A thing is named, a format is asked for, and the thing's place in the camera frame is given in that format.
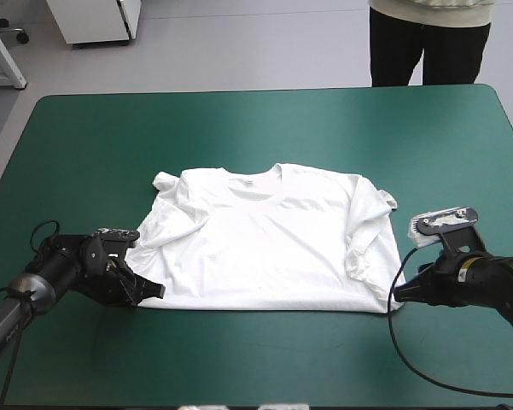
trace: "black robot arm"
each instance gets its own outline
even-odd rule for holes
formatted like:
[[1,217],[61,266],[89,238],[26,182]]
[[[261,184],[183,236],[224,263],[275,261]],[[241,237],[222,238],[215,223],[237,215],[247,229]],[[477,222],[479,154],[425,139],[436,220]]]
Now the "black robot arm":
[[397,302],[423,302],[458,308],[468,305],[496,309],[513,327],[513,257],[486,252],[475,229],[473,208],[454,208],[418,215],[411,220],[410,236],[421,248],[441,242],[434,263],[394,289]]
[[69,290],[116,307],[135,307],[148,297],[162,298],[165,287],[135,274],[125,253],[135,246],[137,231],[102,228],[92,235],[61,235],[55,224],[34,259],[14,278],[0,303],[0,356],[10,342],[40,314],[49,312]]

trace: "green table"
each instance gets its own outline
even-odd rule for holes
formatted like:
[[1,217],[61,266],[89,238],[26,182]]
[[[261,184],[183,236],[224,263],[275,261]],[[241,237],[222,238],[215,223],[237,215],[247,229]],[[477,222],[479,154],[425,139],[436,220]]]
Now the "green table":
[[[487,86],[52,96],[0,182],[0,286],[32,258],[40,220],[60,220],[65,233],[136,227],[160,170],[257,173],[276,161],[362,173],[390,191],[402,255],[412,215],[457,205],[478,210],[491,252],[513,255],[513,131]],[[408,277],[438,250],[416,254]],[[494,311],[408,304],[395,324],[430,375],[513,391],[513,330]],[[9,393],[9,403],[35,405],[266,402],[501,400],[411,374],[381,315],[113,309],[74,293],[27,329]]]

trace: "gray floor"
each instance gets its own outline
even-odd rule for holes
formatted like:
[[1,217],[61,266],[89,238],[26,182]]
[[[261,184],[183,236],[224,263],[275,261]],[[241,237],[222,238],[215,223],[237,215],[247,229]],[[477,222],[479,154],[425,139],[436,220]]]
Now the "gray floor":
[[[143,0],[133,44],[85,50],[64,44],[44,0],[1,7],[31,41],[5,39],[29,85],[0,90],[0,176],[34,104],[49,94],[370,84],[366,0]],[[513,124],[513,0],[495,9],[479,82],[498,91]],[[412,84],[421,84],[420,67]]]

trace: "black pants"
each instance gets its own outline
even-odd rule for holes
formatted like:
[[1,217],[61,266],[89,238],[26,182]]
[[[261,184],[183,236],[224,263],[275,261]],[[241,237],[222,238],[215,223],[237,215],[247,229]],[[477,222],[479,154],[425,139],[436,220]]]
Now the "black pants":
[[423,51],[424,85],[474,83],[490,27],[425,26],[370,8],[372,86],[408,85]]

